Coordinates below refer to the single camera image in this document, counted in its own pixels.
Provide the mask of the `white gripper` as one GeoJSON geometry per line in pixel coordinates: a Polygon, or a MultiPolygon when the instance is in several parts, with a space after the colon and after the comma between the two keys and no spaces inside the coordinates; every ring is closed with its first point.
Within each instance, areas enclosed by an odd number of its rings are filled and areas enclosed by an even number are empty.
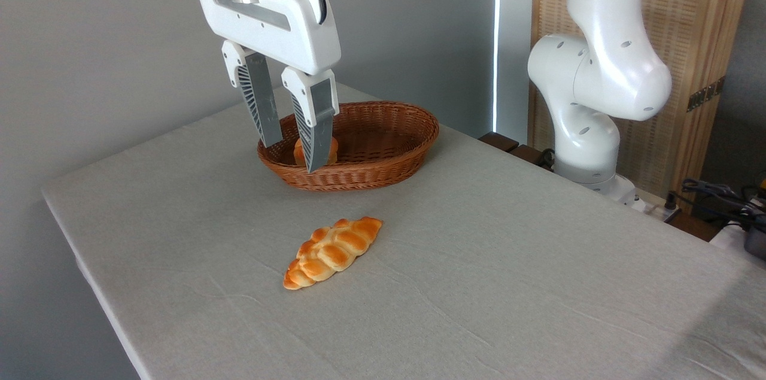
{"type": "Polygon", "coordinates": [[[327,70],[341,59],[331,6],[322,25],[318,0],[200,0],[200,6],[214,34],[226,39],[221,52],[230,83],[242,93],[263,145],[284,138],[267,56],[288,66],[282,83],[291,94],[307,172],[327,165],[340,112],[336,77],[327,70]]]}

